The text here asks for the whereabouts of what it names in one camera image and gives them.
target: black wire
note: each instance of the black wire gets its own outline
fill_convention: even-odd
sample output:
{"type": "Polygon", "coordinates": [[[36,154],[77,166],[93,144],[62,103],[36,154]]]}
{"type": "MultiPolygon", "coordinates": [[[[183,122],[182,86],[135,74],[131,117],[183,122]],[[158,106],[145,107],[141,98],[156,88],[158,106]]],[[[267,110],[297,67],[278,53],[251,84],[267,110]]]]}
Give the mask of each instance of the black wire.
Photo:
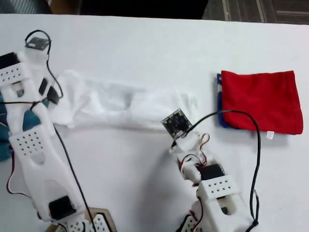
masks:
{"type": "Polygon", "coordinates": [[[95,232],[97,232],[96,226],[95,226],[95,224],[94,224],[94,222],[93,222],[93,218],[92,218],[92,215],[91,215],[91,213],[90,213],[90,209],[89,209],[89,207],[88,207],[87,201],[86,201],[86,199],[85,199],[85,196],[84,196],[82,187],[81,187],[81,185],[79,184],[79,181],[78,181],[77,176],[76,176],[76,174],[75,174],[75,171],[74,171],[74,169],[73,169],[73,165],[72,165],[72,163],[71,163],[71,160],[70,160],[70,157],[69,157],[67,148],[66,148],[66,146],[64,145],[64,142],[63,142],[63,140],[62,140],[62,138],[61,138],[61,136],[60,136],[60,134],[59,134],[59,132],[57,131],[57,129],[56,129],[55,126],[54,126],[54,128],[55,128],[56,134],[57,134],[57,136],[58,136],[58,138],[59,138],[59,140],[60,140],[60,142],[61,142],[61,145],[62,145],[62,147],[63,147],[63,150],[64,150],[64,152],[66,153],[66,156],[67,156],[67,159],[68,159],[68,162],[69,162],[69,166],[70,166],[71,171],[72,171],[72,173],[73,173],[73,176],[74,176],[74,179],[75,179],[76,184],[77,184],[77,186],[78,186],[78,189],[79,189],[79,191],[81,192],[81,196],[82,196],[82,198],[83,198],[83,201],[84,201],[85,206],[86,206],[86,210],[87,210],[87,212],[88,212],[88,214],[89,214],[89,217],[90,217],[90,219],[91,219],[91,223],[92,223],[93,229],[94,229],[95,232]]]}
{"type": "Polygon", "coordinates": [[[65,232],[68,232],[67,227],[65,225],[59,223],[59,226],[61,226],[64,229],[65,232]]]}
{"type": "Polygon", "coordinates": [[[260,209],[260,202],[259,202],[259,198],[255,192],[255,183],[256,183],[256,178],[257,178],[257,173],[260,167],[260,159],[261,159],[261,133],[260,133],[260,129],[255,121],[255,119],[248,113],[240,111],[240,110],[220,110],[220,111],[216,111],[213,112],[209,115],[206,115],[204,117],[202,117],[199,121],[197,121],[197,123],[195,123],[192,127],[190,127],[188,130],[186,130],[183,134],[182,137],[185,137],[190,131],[192,131],[198,124],[200,124],[202,121],[204,121],[206,118],[209,118],[211,116],[214,115],[218,115],[218,114],[222,114],[222,113],[238,113],[238,114],[243,114],[248,116],[251,121],[253,122],[255,129],[256,129],[256,134],[257,134],[257,158],[256,158],[256,167],[255,167],[255,171],[253,174],[253,179],[252,179],[252,185],[251,185],[251,191],[250,191],[250,213],[251,216],[253,218],[253,223],[252,225],[246,230],[246,232],[251,231],[255,226],[258,225],[258,217],[259,217],[259,209],[260,209]],[[255,193],[256,196],[256,213],[254,216],[254,212],[253,212],[253,195],[255,193]]]}
{"type": "Polygon", "coordinates": [[[51,50],[51,47],[52,47],[52,40],[50,38],[50,36],[43,30],[40,30],[40,29],[37,29],[37,30],[34,30],[32,32],[30,32],[26,38],[25,38],[25,43],[28,44],[28,39],[30,38],[31,35],[37,33],[37,32],[41,32],[43,33],[44,35],[46,35],[47,39],[48,39],[48,49],[47,49],[47,55],[48,55],[48,58],[47,58],[47,61],[46,61],[46,67],[50,73],[50,75],[52,76],[52,78],[54,79],[54,81],[57,83],[59,89],[60,89],[60,93],[61,93],[61,96],[59,96],[59,98],[63,98],[63,91],[62,91],[62,88],[61,88],[61,85],[60,83],[58,82],[58,80],[55,78],[54,74],[52,73],[52,71],[50,70],[49,68],[49,53],[50,53],[50,50],[51,50]]]}
{"type": "Polygon", "coordinates": [[[7,104],[34,104],[34,103],[39,103],[40,101],[1,101],[0,105],[7,105],[7,104]]]}

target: blue object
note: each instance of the blue object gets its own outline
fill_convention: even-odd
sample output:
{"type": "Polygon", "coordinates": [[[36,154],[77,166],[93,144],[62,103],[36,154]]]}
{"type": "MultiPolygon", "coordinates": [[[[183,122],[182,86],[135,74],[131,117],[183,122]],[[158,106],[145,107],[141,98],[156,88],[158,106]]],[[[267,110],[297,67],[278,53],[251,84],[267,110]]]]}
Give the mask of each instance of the blue object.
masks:
{"type": "MultiPolygon", "coordinates": [[[[218,101],[217,110],[222,110],[222,79],[221,74],[217,74],[217,87],[218,87],[218,101]]],[[[218,114],[219,124],[224,128],[232,128],[228,123],[224,121],[223,114],[218,114]]]]}
{"type": "MultiPolygon", "coordinates": [[[[6,121],[7,112],[5,105],[0,105],[0,162],[11,157],[10,143],[9,143],[9,127],[6,121]]],[[[30,130],[32,127],[39,125],[41,122],[39,118],[30,110],[27,110],[24,115],[23,130],[30,130]]]]}

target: white cloth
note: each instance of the white cloth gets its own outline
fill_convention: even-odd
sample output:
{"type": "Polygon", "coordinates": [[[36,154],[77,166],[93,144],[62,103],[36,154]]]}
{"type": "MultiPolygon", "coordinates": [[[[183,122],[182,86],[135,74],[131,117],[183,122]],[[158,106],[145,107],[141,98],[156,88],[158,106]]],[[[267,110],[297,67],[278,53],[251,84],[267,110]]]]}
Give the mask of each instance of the white cloth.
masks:
{"type": "Polygon", "coordinates": [[[64,97],[49,112],[54,123],[76,128],[109,125],[164,130],[161,120],[181,108],[196,120],[196,97],[170,89],[152,89],[83,78],[64,71],[58,78],[64,97]]]}

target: red cloth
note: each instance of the red cloth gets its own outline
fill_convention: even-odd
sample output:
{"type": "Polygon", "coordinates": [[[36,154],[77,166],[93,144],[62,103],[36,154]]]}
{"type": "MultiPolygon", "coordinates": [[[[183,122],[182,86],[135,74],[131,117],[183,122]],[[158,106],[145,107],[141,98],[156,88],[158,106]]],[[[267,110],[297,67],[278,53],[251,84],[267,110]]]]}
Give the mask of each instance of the red cloth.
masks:
{"type": "MultiPolygon", "coordinates": [[[[249,113],[261,131],[303,132],[303,116],[293,71],[251,75],[222,71],[221,76],[223,110],[249,113]]],[[[234,128],[255,130],[245,115],[227,113],[223,117],[234,128]]]]}

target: white tabletop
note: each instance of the white tabletop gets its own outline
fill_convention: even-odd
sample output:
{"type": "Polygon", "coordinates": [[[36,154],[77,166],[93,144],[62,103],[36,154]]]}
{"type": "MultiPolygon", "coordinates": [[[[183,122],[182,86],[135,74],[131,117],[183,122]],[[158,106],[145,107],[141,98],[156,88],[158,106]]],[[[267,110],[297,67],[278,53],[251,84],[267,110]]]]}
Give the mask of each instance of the white tabletop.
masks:
{"type": "MultiPolygon", "coordinates": [[[[55,73],[194,92],[200,116],[215,110],[215,77],[221,70],[261,73],[294,70],[304,118],[302,135],[262,134],[256,189],[262,231],[308,230],[309,71],[308,26],[96,16],[0,15],[0,54],[22,49],[34,29],[53,40],[55,73]]],[[[249,202],[256,136],[200,125],[208,150],[223,160],[249,202]]],[[[167,154],[167,133],[88,128],[64,136],[88,204],[110,210],[120,232],[175,231],[196,200],[167,154]]],[[[0,163],[2,231],[43,231],[31,202],[5,192],[11,161],[0,163]]]]}

